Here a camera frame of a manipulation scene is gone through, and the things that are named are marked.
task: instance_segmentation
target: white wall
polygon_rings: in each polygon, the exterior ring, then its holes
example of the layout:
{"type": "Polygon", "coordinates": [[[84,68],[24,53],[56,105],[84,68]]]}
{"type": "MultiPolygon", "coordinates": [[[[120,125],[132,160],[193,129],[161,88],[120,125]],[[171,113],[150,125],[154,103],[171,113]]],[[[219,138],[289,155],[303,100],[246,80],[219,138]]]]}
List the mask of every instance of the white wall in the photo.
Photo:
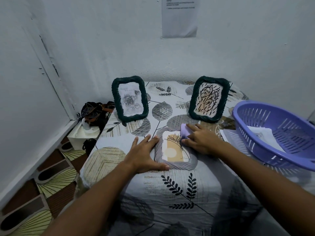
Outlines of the white wall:
{"type": "Polygon", "coordinates": [[[0,208],[70,122],[10,7],[0,0],[0,208]]]}
{"type": "Polygon", "coordinates": [[[77,109],[116,77],[225,77],[252,99],[315,108],[315,0],[201,0],[196,38],[161,39],[161,0],[28,0],[77,109]]]}

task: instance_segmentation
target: patterned bedsheet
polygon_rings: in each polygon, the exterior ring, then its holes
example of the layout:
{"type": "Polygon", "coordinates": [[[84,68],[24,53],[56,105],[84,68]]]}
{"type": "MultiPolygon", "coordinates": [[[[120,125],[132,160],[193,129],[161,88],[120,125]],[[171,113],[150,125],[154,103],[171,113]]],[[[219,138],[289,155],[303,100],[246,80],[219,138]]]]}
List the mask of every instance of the patterned bedsheet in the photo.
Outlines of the patterned bedsheet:
{"type": "MultiPolygon", "coordinates": [[[[86,188],[103,178],[128,153],[135,136],[181,123],[197,123],[188,115],[193,82],[146,82],[149,115],[143,120],[121,122],[116,111],[81,169],[86,188]],[[155,111],[167,112],[159,121],[155,111]]],[[[220,136],[220,129],[234,128],[229,109],[248,99],[235,84],[218,123],[201,122],[220,136]]],[[[262,206],[238,176],[220,160],[197,155],[194,170],[151,171],[137,174],[121,193],[109,217],[109,235],[241,235],[262,206]]],[[[84,191],[78,187],[78,195],[84,191]]]]}

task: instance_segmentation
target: floor mat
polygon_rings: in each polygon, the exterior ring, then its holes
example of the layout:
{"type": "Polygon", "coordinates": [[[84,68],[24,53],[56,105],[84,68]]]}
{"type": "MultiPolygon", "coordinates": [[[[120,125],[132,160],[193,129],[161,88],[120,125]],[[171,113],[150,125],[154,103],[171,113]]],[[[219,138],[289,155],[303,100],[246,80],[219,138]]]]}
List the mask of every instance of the floor mat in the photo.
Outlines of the floor mat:
{"type": "Polygon", "coordinates": [[[85,151],[55,150],[2,209],[1,235],[40,235],[73,200],[85,151]]]}

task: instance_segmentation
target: white box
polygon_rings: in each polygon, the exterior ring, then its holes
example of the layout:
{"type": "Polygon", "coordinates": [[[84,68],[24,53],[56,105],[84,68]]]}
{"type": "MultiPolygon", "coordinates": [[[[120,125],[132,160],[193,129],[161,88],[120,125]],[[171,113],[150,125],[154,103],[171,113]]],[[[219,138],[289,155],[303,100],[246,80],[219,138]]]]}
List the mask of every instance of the white box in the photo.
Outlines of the white box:
{"type": "Polygon", "coordinates": [[[94,138],[97,140],[100,134],[99,127],[91,127],[90,130],[84,130],[82,123],[79,122],[67,136],[74,150],[82,150],[85,140],[94,138]]]}

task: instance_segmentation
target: purple plastic basket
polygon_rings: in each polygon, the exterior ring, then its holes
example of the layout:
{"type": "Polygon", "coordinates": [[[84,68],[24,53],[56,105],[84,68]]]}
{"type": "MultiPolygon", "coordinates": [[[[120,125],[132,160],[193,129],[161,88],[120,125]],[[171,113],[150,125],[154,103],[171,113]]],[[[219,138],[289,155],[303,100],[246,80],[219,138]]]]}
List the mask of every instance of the purple plastic basket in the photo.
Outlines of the purple plastic basket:
{"type": "Polygon", "coordinates": [[[282,108],[251,100],[239,102],[232,115],[238,134],[260,160],[275,167],[315,171],[313,125],[282,108]],[[260,140],[247,126],[270,128],[285,152],[260,140]]]}

